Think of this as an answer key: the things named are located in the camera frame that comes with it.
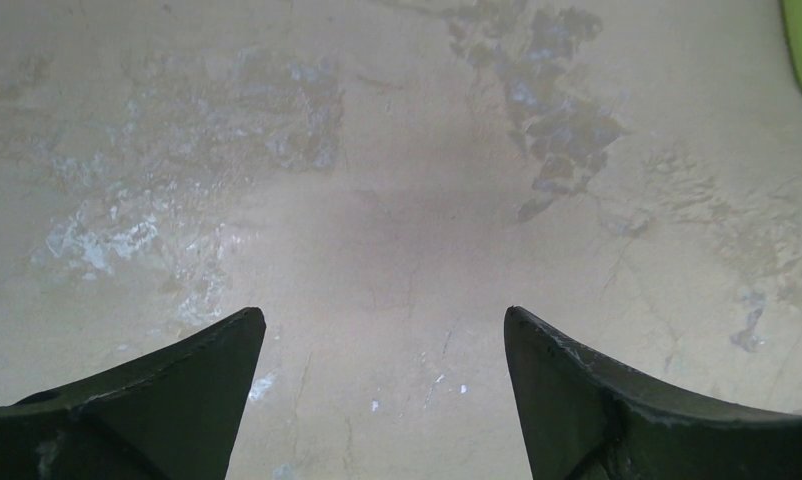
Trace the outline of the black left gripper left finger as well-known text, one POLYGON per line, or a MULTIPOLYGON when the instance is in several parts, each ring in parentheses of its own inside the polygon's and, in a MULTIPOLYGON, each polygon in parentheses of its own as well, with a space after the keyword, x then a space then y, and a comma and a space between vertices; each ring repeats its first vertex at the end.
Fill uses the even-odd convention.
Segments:
POLYGON ((266 323, 242 309, 167 347, 0 406, 0 479, 222 479, 266 323))

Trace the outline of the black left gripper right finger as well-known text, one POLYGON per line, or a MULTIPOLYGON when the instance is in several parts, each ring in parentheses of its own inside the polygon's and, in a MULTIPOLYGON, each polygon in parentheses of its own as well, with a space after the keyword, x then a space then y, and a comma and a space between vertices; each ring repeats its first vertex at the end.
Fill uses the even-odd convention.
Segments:
POLYGON ((519 306, 504 345, 536 479, 802 479, 802 416, 666 383, 519 306))

